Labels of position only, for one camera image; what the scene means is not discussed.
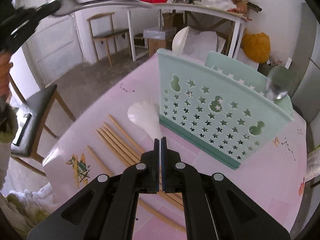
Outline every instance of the chair seat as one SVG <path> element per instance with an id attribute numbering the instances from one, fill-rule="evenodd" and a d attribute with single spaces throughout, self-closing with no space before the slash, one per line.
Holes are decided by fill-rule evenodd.
<path id="1" fill-rule="evenodd" d="M 22 113 L 25 113 L 30 109 L 31 118 L 26 124 L 19 145 L 11 144 L 12 156 L 29 157 L 31 155 L 41 119 L 56 90 L 57 85 L 52 84 L 29 97 L 26 102 L 19 107 L 18 112 Z"/>
<path id="2" fill-rule="evenodd" d="M 107 31 L 107 32 L 100 33 L 100 34 L 94 36 L 93 38 L 94 39 L 103 39 L 103 38 L 108 38 L 108 37 L 111 37 L 114 35 L 120 35 L 122 33 L 128 32 L 128 31 L 129 31 L 129 29 L 116 29 L 113 31 Z"/>

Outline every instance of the white wall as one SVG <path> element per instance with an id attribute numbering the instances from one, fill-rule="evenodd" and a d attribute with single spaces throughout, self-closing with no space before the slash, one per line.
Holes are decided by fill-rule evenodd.
<path id="1" fill-rule="evenodd" d="M 312 135 L 313 135 L 313 144 L 315 147 L 320 145 L 320 112 L 318 112 L 315 119 L 310 124 Z"/>
<path id="2" fill-rule="evenodd" d="M 38 92 L 40 88 L 29 69 L 21 47 L 12 55 L 11 62 L 13 63 L 13 67 L 10 70 L 10 75 L 24 98 L 28 98 Z M 21 103 L 12 87 L 10 87 L 10 90 L 16 100 Z"/>
<path id="3" fill-rule="evenodd" d="M 89 63 L 94 63 L 96 61 L 96 58 L 95 58 L 95 53 L 94 53 L 91 38 L 90 38 L 88 22 L 86 19 L 97 13 L 111 12 L 111 11 L 116 12 L 115 15 L 113 15 L 112 17 L 115 29 L 127 28 L 128 27 L 127 11 L 126 9 L 121 8 L 121 6 L 96 7 L 96 8 L 78 11 L 75 13 L 79 39 L 82 46 L 84 58 Z M 133 21 L 133 33 L 137 34 L 139 32 L 142 32 L 145 28 L 151 28 L 151 27 L 157 26 L 158 24 L 157 11 L 137 8 L 134 11 L 132 11 L 132 21 Z M 101 31 L 107 31 L 110 29 L 109 26 L 110 26 L 110 23 L 108 18 L 95 20 L 92 22 L 93 34 Z M 125 48 L 128 46 L 127 38 L 124 40 L 119 36 L 116 42 L 117 42 L 118 50 L 121 50 L 122 48 Z M 99 58 L 105 57 L 106 56 L 105 44 L 102 45 L 101 43 L 97 42 L 96 46 L 97 46 Z M 113 53 L 114 48 L 113 48 L 112 41 L 109 42 L 109 46 L 110 46 L 111 53 Z"/>
<path id="4" fill-rule="evenodd" d="M 270 37 L 271 52 L 276 52 L 283 61 L 292 57 L 296 47 L 304 0 L 250 0 L 262 11 L 250 11 L 252 22 L 246 27 L 252 33 L 265 32 Z"/>

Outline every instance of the cardboard box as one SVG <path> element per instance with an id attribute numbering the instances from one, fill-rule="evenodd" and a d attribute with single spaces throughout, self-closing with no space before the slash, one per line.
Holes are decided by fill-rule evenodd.
<path id="1" fill-rule="evenodd" d="M 158 49 L 172 49 L 173 38 L 167 40 L 148 39 L 149 57 L 157 52 Z"/>

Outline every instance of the metal spoon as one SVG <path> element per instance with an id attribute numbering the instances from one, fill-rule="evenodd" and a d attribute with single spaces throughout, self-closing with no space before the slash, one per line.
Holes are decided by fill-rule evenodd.
<path id="1" fill-rule="evenodd" d="M 88 9 L 105 5 L 123 5 L 146 9 L 155 8 L 155 6 L 152 3 L 137 0 L 93 0 L 83 3 L 80 3 L 78 0 L 52 0 L 51 2 L 53 1 L 59 1 L 61 3 L 60 9 L 56 11 L 54 14 L 52 14 L 57 17 L 66 16 L 82 9 Z"/>
<path id="2" fill-rule="evenodd" d="M 266 98 L 279 100 L 284 98 L 290 88 L 289 70 L 283 66 L 275 66 L 268 74 L 266 82 Z"/>

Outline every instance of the yellow plastic bag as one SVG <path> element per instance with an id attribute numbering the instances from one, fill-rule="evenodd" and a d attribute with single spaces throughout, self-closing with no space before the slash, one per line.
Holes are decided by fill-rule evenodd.
<path id="1" fill-rule="evenodd" d="M 241 45 L 246 56 L 254 62 L 264 63 L 268 60 L 270 39 L 265 33 L 249 34 L 246 29 Z"/>

